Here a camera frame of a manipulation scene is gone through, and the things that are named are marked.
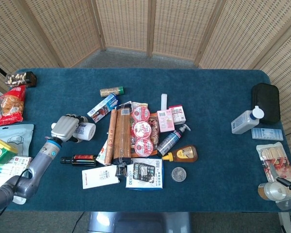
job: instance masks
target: table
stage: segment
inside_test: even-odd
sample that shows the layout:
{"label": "table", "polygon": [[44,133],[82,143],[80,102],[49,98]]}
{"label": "table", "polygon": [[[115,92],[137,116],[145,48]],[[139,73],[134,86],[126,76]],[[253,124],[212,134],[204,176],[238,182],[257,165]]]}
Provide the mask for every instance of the table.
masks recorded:
{"label": "table", "polygon": [[[191,132],[173,149],[194,144],[194,163],[164,162],[163,190],[135,191],[119,184],[82,189],[81,171],[87,168],[60,164],[61,156],[98,154],[107,139],[110,114],[97,123],[90,142],[67,142],[43,178],[37,194],[24,205],[10,210],[37,211],[188,211],[188,212],[277,212],[272,201],[259,197],[257,187],[267,181],[256,145],[274,141],[253,140],[251,131],[231,133],[231,121],[251,109],[251,88],[269,83],[258,70],[189,69],[74,69],[33,68],[36,88],[26,90],[24,122],[35,125],[30,154],[35,156],[50,136],[51,124],[72,113],[86,116],[102,98],[99,89],[124,86],[121,102],[147,102],[151,112],[159,110],[161,94],[168,106],[182,104]],[[261,125],[281,128],[281,123]],[[160,134],[162,141],[168,133]],[[291,162],[286,139],[282,142]],[[171,178],[173,168],[187,172],[182,183]]]}

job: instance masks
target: white box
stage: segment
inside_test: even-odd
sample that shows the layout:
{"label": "white box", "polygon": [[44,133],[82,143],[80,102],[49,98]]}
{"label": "white box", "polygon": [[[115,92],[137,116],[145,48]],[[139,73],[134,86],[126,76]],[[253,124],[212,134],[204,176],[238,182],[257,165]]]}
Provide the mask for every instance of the white box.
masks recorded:
{"label": "white box", "polygon": [[183,111],[182,105],[176,105],[169,107],[173,114],[174,125],[184,124],[186,119]]}

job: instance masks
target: red label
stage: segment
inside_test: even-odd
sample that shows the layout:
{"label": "red label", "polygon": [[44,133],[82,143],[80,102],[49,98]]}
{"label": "red label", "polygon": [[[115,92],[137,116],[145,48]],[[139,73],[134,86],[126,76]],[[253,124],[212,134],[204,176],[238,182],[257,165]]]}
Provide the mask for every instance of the red label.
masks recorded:
{"label": "red label", "polygon": [[75,159],[93,159],[94,156],[90,154],[76,154],[74,156]]}

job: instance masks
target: robotic arm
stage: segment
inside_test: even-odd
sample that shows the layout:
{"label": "robotic arm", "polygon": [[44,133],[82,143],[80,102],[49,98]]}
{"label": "robotic arm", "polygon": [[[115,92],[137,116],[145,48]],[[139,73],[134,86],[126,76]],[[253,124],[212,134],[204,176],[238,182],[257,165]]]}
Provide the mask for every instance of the robotic arm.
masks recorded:
{"label": "robotic arm", "polygon": [[72,134],[80,122],[82,118],[74,116],[62,116],[58,120],[51,131],[52,138],[46,141],[28,168],[31,178],[14,176],[0,187],[0,210],[12,202],[14,195],[28,199],[37,192],[41,177],[59,153],[62,143],[75,141]]}

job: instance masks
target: red snack bag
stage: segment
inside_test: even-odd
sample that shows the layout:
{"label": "red snack bag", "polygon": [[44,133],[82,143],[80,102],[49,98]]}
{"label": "red snack bag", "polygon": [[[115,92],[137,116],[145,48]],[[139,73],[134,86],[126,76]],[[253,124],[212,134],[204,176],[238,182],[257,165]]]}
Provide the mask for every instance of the red snack bag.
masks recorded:
{"label": "red snack bag", "polygon": [[23,121],[26,86],[14,87],[0,96],[0,126]]}

